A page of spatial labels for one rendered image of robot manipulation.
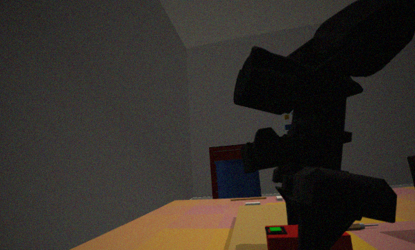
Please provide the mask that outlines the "tan panel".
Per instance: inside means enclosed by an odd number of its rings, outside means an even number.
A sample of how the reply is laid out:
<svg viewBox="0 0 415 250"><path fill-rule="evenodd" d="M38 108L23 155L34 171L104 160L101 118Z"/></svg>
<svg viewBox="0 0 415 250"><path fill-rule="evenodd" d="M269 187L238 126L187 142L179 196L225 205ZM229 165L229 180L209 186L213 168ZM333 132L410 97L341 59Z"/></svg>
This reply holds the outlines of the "tan panel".
<svg viewBox="0 0 415 250"><path fill-rule="evenodd" d="M239 206L228 250L268 250L265 226L285 225L285 203Z"/></svg>

